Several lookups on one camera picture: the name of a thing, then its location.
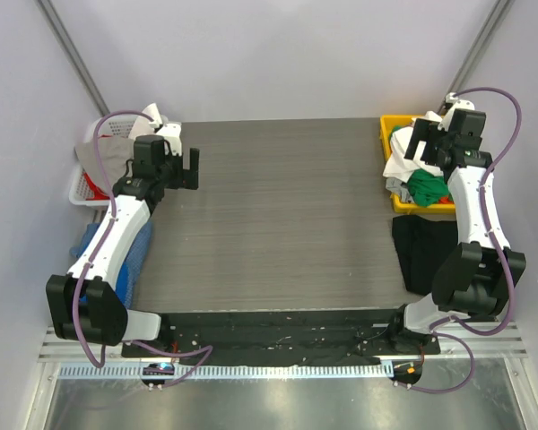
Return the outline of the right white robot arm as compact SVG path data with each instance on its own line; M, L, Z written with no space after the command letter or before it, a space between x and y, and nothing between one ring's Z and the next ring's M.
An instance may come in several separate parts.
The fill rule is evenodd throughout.
M456 207L458 243L437 270L430 293L404 305L402 322L386 335L405 354L420 336L456 322L492 336L511 322L525 255L514 251L499 222L493 193L495 163L480 149L486 116L469 101L454 103L439 121L418 118L404 156L441 170Z

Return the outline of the white t shirt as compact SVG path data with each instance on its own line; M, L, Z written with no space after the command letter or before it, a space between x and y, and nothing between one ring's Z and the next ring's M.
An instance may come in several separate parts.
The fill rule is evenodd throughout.
M407 183L412 173L419 169L426 170L434 176L443 176L439 168L427 165L417 157L414 160L404 158L404 153L411 139L412 129L412 126L405 126L391 133L389 141L392 154L386 162L383 177L395 177Z

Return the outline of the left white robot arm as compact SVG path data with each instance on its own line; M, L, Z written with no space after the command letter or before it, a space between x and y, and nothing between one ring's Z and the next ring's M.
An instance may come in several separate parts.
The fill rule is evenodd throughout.
M58 338L107 346L141 340L153 357L171 351L173 336L161 328L161 317L127 308L116 292L117 278L166 190L197 189L199 166L197 148L190 149L185 159L164 137L145 135L134 141L130 171L114 184L114 199L94 238L67 274L53 275L47 282Z

